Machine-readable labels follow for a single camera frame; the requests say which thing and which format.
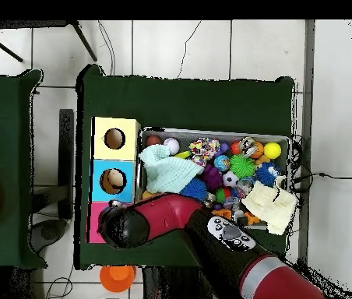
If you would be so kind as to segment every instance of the orange cup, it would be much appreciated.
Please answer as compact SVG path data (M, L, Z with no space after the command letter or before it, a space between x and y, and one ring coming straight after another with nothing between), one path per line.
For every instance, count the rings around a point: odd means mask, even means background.
M135 277L135 266L103 266L100 271L100 282L110 292L127 290Z

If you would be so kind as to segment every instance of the red ball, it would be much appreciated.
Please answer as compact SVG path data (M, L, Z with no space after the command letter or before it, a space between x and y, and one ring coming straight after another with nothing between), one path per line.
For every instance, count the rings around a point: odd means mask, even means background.
M146 146L152 146L154 144L162 144L162 141L160 140L160 137L158 135L150 135L147 138Z
M233 143L231 143L230 145L230 149L231 152L233 153L233 155L239 155L241 153L241 149L240 149L240 140L234 141Z

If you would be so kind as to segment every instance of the soccer ball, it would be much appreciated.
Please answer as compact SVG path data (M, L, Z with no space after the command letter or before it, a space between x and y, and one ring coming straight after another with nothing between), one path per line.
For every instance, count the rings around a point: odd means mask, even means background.
M228 171L223 174L223 185L225 187L237 187L238 177L233 172Z

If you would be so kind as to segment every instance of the round hole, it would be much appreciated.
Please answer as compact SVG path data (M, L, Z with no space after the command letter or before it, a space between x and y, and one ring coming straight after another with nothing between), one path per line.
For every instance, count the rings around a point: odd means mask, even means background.
M126 175L117 168L105 170L100 176L100 187L107 194L119 194L126 186Z
M104 143L110 149L121 149L125 144L125 133L119 128L110 128L104 135Z

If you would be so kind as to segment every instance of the pink box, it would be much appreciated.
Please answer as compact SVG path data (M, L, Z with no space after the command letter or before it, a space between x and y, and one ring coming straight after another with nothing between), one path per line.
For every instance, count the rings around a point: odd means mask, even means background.
M108 202L92 202L91 205L91 216L90 221L90 232L89 232L89 243L105 243L105 240L97 233L98 230L98 217L100 212L108 206Z

